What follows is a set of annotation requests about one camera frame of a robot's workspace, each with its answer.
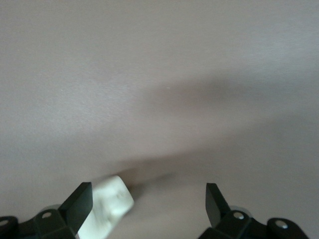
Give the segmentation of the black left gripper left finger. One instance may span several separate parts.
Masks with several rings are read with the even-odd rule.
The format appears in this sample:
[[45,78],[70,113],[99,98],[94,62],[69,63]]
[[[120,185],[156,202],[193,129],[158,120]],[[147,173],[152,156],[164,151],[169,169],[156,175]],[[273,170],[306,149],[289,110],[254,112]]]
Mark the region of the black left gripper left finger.
[[0,217],[0,239],[76,239],[93,208],[92,183],[83,182],[58,207],[47,209],[28,221]]

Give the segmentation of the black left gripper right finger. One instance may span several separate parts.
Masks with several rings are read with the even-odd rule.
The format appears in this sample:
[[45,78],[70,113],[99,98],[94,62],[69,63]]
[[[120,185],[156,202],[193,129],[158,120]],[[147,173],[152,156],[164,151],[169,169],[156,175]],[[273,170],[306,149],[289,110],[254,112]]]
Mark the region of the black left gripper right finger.
[[309,239],[291,220],[271,218],[262,224],[241,210],[232,210],[215,183],[206,184],[205,208],[211,227],[199,239]]

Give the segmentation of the pale steamed bun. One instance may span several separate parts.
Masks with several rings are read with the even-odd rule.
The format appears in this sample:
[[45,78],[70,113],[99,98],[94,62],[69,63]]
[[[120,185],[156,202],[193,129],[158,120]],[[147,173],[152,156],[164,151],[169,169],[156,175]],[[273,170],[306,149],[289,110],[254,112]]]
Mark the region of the pale steamed bun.
[[134,205],[127,186],[112,176],[93,188],[93,207],[78,231],[79,239],[107,239]]

